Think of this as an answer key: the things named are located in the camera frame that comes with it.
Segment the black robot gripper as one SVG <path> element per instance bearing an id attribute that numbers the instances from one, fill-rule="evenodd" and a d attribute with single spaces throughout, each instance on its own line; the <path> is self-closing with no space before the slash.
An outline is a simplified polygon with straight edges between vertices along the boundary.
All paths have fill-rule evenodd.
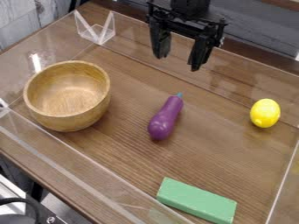
<path id="1" fill-rule="evenodd" d="M 195 38 L 188 65 L 195 72 L 207 63 L 213 39 L 221 39 L 225 19 L 211 12 L 211 0 L 148 0 L 147 23 L 149 26 L 153 56 L 165 58 L 171 51 L 171 32 Z"/>

